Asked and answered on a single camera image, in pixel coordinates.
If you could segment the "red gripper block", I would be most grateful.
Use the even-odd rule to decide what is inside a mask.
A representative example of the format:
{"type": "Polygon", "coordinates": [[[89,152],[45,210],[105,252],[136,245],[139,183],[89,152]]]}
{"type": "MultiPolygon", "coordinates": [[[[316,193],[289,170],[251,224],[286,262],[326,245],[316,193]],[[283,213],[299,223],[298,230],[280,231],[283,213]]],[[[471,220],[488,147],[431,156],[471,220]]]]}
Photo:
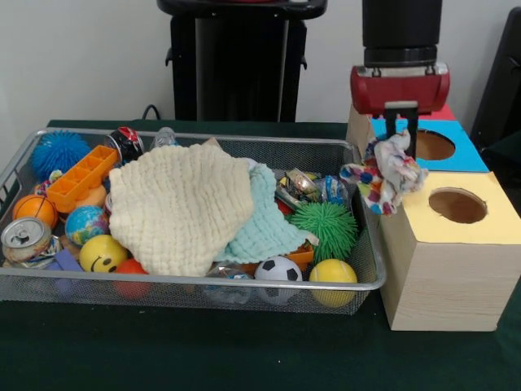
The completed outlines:
{"type": "Polygon", "coordinates": [[[358,113],[379,116],[385,112],[386,138],[396,133],[396,110],[411,108],[406,114],[410,135],[406,154],[416,157],[418,114],[438,112],[449,94],[447,64],[406,68],[354,66],[350,75],[352,105],[358,113]]]}

